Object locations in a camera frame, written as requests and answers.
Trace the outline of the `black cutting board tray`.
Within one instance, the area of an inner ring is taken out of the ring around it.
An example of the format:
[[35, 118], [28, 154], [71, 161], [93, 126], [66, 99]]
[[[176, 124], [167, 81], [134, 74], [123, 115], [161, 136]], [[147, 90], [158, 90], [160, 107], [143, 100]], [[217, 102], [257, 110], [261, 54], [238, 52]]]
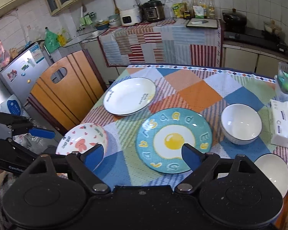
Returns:
[[192, 18], [186, 24], [187, 28], [203, 28], [218, 29], [218, 21], [216, 19]]

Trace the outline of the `oil bottle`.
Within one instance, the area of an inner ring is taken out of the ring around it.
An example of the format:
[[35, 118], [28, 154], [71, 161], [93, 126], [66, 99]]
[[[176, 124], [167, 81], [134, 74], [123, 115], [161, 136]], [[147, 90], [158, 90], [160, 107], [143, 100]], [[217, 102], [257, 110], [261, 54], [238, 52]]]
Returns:
[[213, 0], [208, 0], [208, 16], [210, 19], [215, 19], [215, 7]]

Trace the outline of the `white bowl dark rim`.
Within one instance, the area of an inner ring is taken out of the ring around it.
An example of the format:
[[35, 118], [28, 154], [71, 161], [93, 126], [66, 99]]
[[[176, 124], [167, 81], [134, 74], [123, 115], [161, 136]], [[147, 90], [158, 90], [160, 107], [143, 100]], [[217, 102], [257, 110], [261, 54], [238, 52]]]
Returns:
[[280, 156], [270, 153], [260, 156], [254, 163], [284, 198], [288, 192], [288, 167], [284, 160]]

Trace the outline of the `white rice cooker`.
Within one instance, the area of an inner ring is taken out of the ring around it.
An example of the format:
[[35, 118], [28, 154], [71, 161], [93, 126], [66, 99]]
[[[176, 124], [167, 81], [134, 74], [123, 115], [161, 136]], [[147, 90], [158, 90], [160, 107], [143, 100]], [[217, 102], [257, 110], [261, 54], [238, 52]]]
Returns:
[[142, 15], [139, 7], [120, 11], [122, 26], [134, 26], [142, 22]]

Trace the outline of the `clear box green items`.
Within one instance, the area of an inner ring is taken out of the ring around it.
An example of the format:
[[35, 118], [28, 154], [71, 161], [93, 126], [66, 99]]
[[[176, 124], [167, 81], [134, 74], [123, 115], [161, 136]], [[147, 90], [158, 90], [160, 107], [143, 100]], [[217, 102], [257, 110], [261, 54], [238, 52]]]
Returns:
[[288, 101], [288, 64], [279, 62], [278, 74], [274, 78], [277, 100], [281, 102]]

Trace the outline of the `black wok with lid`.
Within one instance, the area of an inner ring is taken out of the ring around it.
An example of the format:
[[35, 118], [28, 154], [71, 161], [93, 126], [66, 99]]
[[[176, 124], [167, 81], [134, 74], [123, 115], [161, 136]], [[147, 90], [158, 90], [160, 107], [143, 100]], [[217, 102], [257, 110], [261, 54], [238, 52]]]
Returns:
[[238, 12], [235, 8], [223, 10], [222, 18], [227, 31], [242, 31], [247, 26], [247, 17]]

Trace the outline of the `black pressure cooker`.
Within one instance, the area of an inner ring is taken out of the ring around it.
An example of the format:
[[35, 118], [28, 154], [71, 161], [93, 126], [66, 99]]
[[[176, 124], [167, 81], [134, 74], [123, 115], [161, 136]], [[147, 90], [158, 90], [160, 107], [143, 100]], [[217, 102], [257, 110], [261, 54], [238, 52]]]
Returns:
[[160, 0], [147, 0], [139, 5], [144, 21], [149, 23], [163, 21], [165, 19], [164, 5]]

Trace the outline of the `black gas stove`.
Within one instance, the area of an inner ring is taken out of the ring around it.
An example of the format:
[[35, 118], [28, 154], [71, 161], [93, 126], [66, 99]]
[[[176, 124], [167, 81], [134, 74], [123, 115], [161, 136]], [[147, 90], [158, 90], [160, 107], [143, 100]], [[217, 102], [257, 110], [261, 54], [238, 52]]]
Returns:
[[242, 30], [224, 31], [224, 40], [254, 45], [279, 53], [288, 54], [288, 45], [277, 35], [264, 30], [246, 27]]

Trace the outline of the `white ribbed bowl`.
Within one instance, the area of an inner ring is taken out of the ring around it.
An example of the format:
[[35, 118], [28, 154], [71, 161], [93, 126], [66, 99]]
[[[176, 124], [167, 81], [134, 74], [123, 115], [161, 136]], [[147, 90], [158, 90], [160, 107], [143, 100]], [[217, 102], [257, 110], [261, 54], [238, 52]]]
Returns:
[[226, 106], [222, 110], [220, 123], [224, 136], [236, 145], [254, 142], [263, 129], [258, 112], [245, 104]]

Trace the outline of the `silver refrigerator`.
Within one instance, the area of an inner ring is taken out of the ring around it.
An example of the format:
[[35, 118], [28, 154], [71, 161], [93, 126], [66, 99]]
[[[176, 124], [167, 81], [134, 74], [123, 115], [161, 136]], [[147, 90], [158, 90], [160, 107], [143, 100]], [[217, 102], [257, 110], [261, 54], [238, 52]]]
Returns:
[[0, 70], [0, 79], [22, 106], [41, 74], [52, 64], [44, 48], [44, 40], [32, 43], [21, 54]]

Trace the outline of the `pink bear carrot plate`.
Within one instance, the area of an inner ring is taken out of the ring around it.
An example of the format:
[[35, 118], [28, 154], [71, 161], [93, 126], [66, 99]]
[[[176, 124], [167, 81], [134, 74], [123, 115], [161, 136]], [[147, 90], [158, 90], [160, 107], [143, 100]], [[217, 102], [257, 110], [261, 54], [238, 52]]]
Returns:
[[79, 151], [82, 154], [96, 144], [103, 146], [104, 154], [107, 152], [108, 137], [106, 131], [98, 124], [87, 122], [69, 130], [58, 143], [55, 153], [68, 155], [72, 151]]

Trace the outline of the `colourful checkered tablecloth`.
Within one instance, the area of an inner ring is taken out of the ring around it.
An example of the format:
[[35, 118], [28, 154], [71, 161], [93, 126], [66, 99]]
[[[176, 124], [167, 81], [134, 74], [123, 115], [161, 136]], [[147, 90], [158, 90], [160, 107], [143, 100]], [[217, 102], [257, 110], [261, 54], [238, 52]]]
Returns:
[[267, 104], [276, 96], [275, 78], [199, 67], [130, 67], [109, 97], [138, 76], [156, 85], [156, 92], [143, 94], [150, 99], [143, 110], [117, 117], [100, 102], [63, 137], [57, 153], [85, 152], [101, 143], [105, 161], [96, 174], [105, 183], [151, 185], [150, 198], [158, 198], [190, 171], [181, 157], [185, 141], [202, 152], [217, 151], [221, 156], [237, 152], [221, 131], [220, 116], [227, 105], [243, 103], [257, 111], [263, 123], [251, 157], [269, 152], [288, 156], [288, 149], [269, 140]]

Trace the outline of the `teal fried egg plate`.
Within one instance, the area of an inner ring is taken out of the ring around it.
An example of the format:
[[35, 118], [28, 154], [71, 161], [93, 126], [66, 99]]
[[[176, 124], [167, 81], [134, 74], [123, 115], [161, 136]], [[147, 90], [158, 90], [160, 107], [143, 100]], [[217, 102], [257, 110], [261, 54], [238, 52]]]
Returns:
[[164, 174], [190, 170], [181, 148], [188, 143], [198, 151], [210, 151], [213, 136], [205, 118], [190, 109], [167, 108], [148, 117], [140, 126], [135, 143], [139, 159]]

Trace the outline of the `green plastic bag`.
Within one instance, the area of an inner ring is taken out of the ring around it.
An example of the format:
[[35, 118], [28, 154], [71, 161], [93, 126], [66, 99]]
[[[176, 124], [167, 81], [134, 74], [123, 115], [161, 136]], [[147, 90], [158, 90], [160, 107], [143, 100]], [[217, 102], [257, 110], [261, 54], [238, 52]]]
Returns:
[[58, 42], [58, 35], [53, 33], [48, 29], [48, 27], [45, 27], [45, 48], [49, 53], [53, 53], [60, 47], [60, 44]]

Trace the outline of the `white plate with sun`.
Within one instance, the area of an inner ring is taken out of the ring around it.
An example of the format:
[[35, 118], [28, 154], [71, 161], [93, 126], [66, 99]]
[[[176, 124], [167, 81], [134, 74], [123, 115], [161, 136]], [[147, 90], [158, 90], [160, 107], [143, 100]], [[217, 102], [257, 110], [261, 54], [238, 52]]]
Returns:
[[143, 77], [130, 78], [111, 87], [103, 98], [104, 109], [116, 116], [135, 114], [146, 108], [156, 95], [156, 85]]

